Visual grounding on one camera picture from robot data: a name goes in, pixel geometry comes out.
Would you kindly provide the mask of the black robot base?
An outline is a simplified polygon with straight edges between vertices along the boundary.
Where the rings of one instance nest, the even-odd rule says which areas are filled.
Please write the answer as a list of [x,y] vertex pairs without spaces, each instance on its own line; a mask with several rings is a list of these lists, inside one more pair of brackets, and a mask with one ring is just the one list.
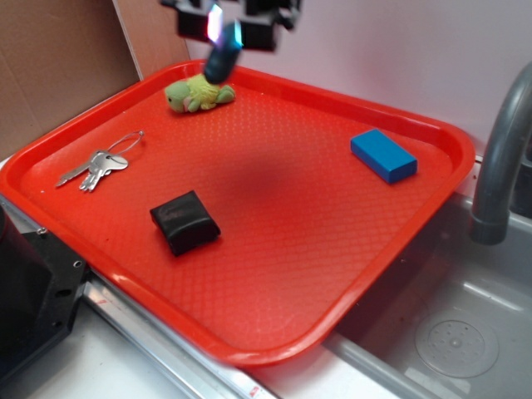
[[20,232],[1,211],[1,384],[67,337],[86,260],[51,232]]

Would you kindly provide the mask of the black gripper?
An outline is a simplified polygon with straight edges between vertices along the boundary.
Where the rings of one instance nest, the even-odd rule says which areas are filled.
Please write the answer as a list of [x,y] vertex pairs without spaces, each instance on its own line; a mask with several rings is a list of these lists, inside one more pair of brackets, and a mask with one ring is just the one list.
[[236,22],[236,37],[244,50],[274,52],[278,25],[295,28],[300,1],[161,1],[177,13],[178,34],[201,42],[216,42],[224,22]]

